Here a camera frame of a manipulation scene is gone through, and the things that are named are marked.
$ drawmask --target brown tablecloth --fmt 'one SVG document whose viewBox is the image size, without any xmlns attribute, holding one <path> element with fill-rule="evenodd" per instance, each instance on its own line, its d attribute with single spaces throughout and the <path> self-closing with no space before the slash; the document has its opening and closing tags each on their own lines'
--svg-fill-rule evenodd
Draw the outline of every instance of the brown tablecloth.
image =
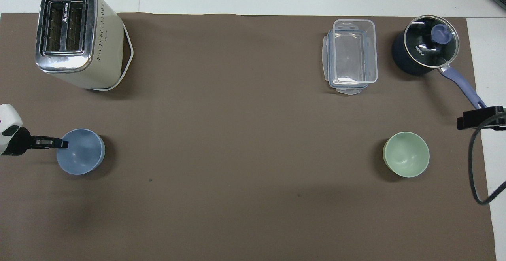
<svg viewBox="0 0 506 261">
<path fill-rule="evenodd" d="M 112 91 L 34 64 L 37 15 L 2 14 L 0 98 L 34 135 L 89 128 L 105 159 L 72 176 L 54 149 L 1 157 L 2 260 L 494 260 L 490 211 L 470 193 L 471 104 L 431 72 L 404 74 L 376 24 L 378 81 L 353 96 L 323 78 L 335 17 L 121 14 L 135 50 Z M 454 61 L 472 84 L 466 20 Z M 428 169 L 400 178 L 381 151 L 412 131 Z M 486 192 L 481 144 L 476 176 Z"/>
</svg>

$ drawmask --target bowl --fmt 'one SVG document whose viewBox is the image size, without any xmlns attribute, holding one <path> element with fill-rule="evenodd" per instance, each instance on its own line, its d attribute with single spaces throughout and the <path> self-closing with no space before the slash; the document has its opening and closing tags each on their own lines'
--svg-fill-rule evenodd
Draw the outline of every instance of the bowl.
<svg viewBox="0 0 506 261">
<path fill-rule="evenodd" d="M 67 149 L 57 149 L 60 167 L 72 175 L 88 173 L 100 165 L 105 156 L 103 140 L 89 129 L 74 129 L 62 137 L 68 141 Z"/>
<path fill-rule="evenodd" d="M 393 135 L 383 147 L 383 160 L 391 171 L 411 178 L 422 174 L 429 164 L 429 148 L 423 138 L 412 132 Z"/>
</svg>

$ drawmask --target lid metal rim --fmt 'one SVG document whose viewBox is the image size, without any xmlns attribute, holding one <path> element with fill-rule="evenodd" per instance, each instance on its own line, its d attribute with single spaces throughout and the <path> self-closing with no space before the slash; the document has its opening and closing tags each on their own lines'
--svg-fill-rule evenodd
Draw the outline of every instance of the lid metal rim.
<svg viewBox="0 0 506 261">
<path fill-rule="evenodd" d="M 408 29 L 410 28 L 411 26 L 411 23 L 416 21 L 416 20 L 419 20 L 419 19 L 422 19 L 422 18 L 432 18 L 432 19 L 436 19 L 436 20 L 440 20 L 441 22 L 445 23 L 446 25 L 448 25 L 448 27 L 450 27 L 450 29 L 452 29 L 453 31 L 455 31 L 455 40 L 457 41 L 457 51 L 455 52 L 455 54 L 452 56 L 452 58 L 447 61 L 445 64 L 441 64 L 441 65 L 427 65 L 427 64 L 423 64 L 421 63 L 420 61 L 417 61 L 410 53 L 410 51 L 408 50 L 408 47 L 406 45 L 406 35 L 407 35 L 407 32 L 408 32 Z M 460 44 L 460 40 L 459 40 L 459 34 L 457 34 L 457 30 L 455 29 L 455 27 L 453 27 L 453 25 L 448 22 L 447 20 L 441 18 L 441 17 L 438 17 L 438 16 L 433 16 L 433 15 L 423 15 L 423 16 L 419 16 L 419 17 L 416 17 L 414 18 L 413 20 L 410 21 L 410 24 L 407 25 L 407 27 L 404 29 L 404 37 L 403 37 L 403 44 L 404 44 L 404 50 L 406 51 L 406 53 L 410 56 L 411 59 L 413 59 L 417 64 L 419 65 L 422 65 L 426 68 L 433 68 L 433 69 L 436 69 L 436 68 L 441 68 L 443 66 L 446 66 L 446 65 L 449 65 L 456 57 L 457 57 L 457 54 L 459 53 L 459 44 Z"/>
</svg>

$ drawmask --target white tabletop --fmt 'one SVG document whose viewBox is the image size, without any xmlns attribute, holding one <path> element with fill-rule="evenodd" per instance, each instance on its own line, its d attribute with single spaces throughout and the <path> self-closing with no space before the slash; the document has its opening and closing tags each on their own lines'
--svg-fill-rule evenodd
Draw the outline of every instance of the white tabletop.
<svg viewBox="0 0 506 261">
<path fill-rule="evenodd" d="M 116 12 L 242 15 L 409 16 L 468 18 L 477 92 L 506 106 L 503 68 L 506 10 L 492 0 L 105 0 Z M 38 13 L 40 0 L 0 0 L 0 13 Z M 506 180 L 506 131 L 482 132 L 489 191 Z M 471 195 L 470 190 L 463 195 Z M 506 193 L 490 205 L 497 260 L 506 261 Z"/>
</svg>

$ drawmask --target transparent container lid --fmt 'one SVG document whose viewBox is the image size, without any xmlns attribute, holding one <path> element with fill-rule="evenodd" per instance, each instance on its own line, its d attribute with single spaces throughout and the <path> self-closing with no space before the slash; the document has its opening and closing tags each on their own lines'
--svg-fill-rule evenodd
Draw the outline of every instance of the transparent container lid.
<svg viewBox="0 0 506 261">
<path fill-rule="evenodd" d="M 378 79 L 372 21 L 336 20 L 323 49 L 325 79 L 333 88 L 363 89 Z"/>
</svg>

